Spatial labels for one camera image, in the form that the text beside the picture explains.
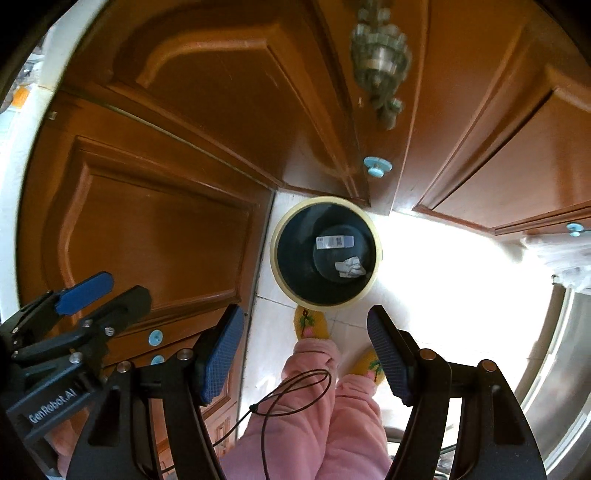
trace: black cord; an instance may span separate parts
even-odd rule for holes
[[[321,375],[322,377],[319,380],[316,380],[312,383],[296,387],[296,385],[299,385],[301,382],[308,380],[310,378],[316,377],[317,375]],[[288,411],[288,412],[281,412],[281,413],[273,413],[273,409],[279,403],[279,401],[283,398],[283,396],[287,395],[288,393],[293,393],[298,390],[302,390],[303,388],[313,387],[314,385],[318,385],[325,380],[328,380],[328,383],[326,384],[326,387],[324,388],[322,393],[318,397],[316,397],[314,400],[309,402],[308,404],[306,404],[303,407],[300,407],[296,410],[292,410],[292,411]],[[255,415],[259,415],[261,417],[264,417],[264,420],[262,422],[262,429],[261,429],[261,458],[262,458],[263,470],[265,471],[265,480],[270,480],[269,470],[267,467],[267,456],[265,454],[265,431],[267,430],[267,423],[268,423],[269,419],[271,417],[286,417],[288,415],[293,415],[295,413],[299,413],[301,411],[304,411],[307,408],[310,408],[312,405],[316,404],[318,401],[320,401],[320,399],[322,397],[324,397],[326,395],[326,393],[330,389],[331,383],[332,383],[332,375],[330,374],[330,372],[328,370],[326,370],[324,368],[317,368],[314,370],[308,370],[306,372],[302,372],[302,373],[296,375],[295,377],[288,378],[287,380],[282,382],[275,390],[273,390],[271,393],[269,393],[268,395],[263,397],[263,399],[259,400],[255,404],[251,405],[249,407],[248,411],[246,412],[246,414],[244,414],[244,416],[236,422],[236,424],[230,429],[230,431],[227,434],[225,434],[221,439],[219,439],[216,443],[214,443],[213,446],[215,447],[215,446],[219,445],[220,443],[222,443],[224,440],[226,440],[232,434],[232,432],[234,432],[234,430],[236,430],[238,428],[238,426],[246,419],[246,417],[248,417],[249,413],[254,413]],[[267,412],[260,413],[258,411],[259,406],[263,402],[270,400],[273,397],[275,397],[275,400],[273,401],[273,403],[271,404],[271,406],[269,407]]]
[[[457,443],[450,445],[449,447],[444,447],[439,451],[439,455],[445,455],[446,453],[453,452],[457,447]]]

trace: cabinet door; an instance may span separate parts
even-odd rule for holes
[[[345,65],[355,6],[318,2]],[[370,182],[372,204],[492,235],[584,215],[591,67],[566,33],[531,0],[396,2],[392,21],[413,51],[398,126],[372,133],[357,94],[362,148],[402,169]]]
[[[112,2],[65,88],[212,151],[272,186],[367,202],[322,22],[307,0]]]
[[[22,195],[22,302],[106,270],[107,299],[137,284],[152,295],[151,313],[126,334],[194,319],[189,335],[204,312],[232,302],[248,311],[272,192],[101,106],[60,93],[51,109]]]
[[[591,102],[577,100],[555,90],[436,212],[506,231],[591,205]]]
[[[157,443],[158,458],[160,460],[160,468],[163,471],[174,471],[174,458],[168,442],[166,432],[166,425],[164,421],[164,409],[160,400],[152,400],[151,403],[152,419],[154,422],[154,436]],[[211,415],[204,414],[204,422],[207,427],[207,432],[212,444],[222,440],[222,438],[230,432],[236,423],[238,416],[238,403],[233,403],[223,410],[215,411]],[[219,458],[224,456],[236,443],[236,434],[228,436],[219,445],[214,447],[214,450]]]

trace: light blue knob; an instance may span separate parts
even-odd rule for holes
[[[162,355],[154,355],[154,358],[150,362],[150,365],[157,365],[157,364],[163,364],[163,363],[164,363],[164,357]]]
[[[569,223],[566,229],[570,232],[570,236],[581,236],[581,232],[585,231],[585,227],[580,223]]]
[[[363,164],[368,168],[368,174],[380,179],[385,173],[392,170],[392,164],[388,160],[379,157],[365,157]]]
[[[162,343],[164,334],[160,330],[153,330],[148,337],[148,343],[152,346],[157,346]]]

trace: yellow slipper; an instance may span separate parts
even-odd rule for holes
[[[324,313],[298,306],[294,315],[295,334],[298,340],[302,338],[330,338],[329,326]]]
[[[368,377],[373,380],[376,385],[382,383],[386,378],[382,364],[379,362],[378,355],[373,348],[369,348],[359,360],[357,360],[357,363],[349,373]]]

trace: plastic bag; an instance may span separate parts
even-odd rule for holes
[[[555,282],[591,295],[591,232],[527,235],[521,243],[554,271]]]

